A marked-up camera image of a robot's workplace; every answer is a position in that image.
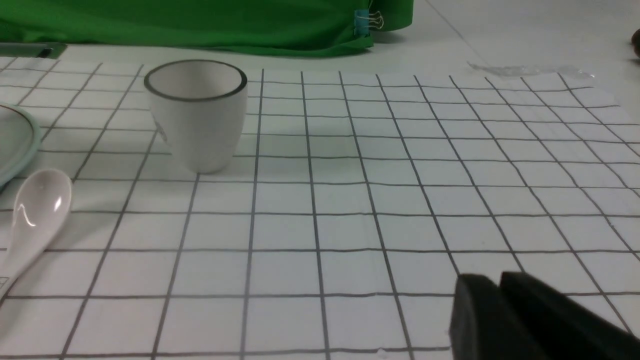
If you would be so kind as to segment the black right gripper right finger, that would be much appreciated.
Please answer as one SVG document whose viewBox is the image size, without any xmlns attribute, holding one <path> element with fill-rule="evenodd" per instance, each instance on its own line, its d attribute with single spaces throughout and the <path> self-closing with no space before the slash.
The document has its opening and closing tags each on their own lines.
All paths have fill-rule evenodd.
<svg viewBox="0 0 640 360">
<path fill-rule="evenodd" d="M 500 290 L 551 360 L 638 360 L 637 337 L 526 272 L 503 272 Z"/>
</svg>

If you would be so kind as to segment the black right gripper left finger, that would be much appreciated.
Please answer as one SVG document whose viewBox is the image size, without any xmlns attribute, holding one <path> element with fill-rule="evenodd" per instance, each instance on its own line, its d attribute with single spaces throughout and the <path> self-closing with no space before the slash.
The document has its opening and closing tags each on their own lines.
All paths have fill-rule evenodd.
<svg viewBox="0 0 640 360">
<path fill-rule="evenodd" d="M 449 338 L 455 360 L 546 360 L 487 276 L 464 273 L 455 283 Z"/>
</svg>

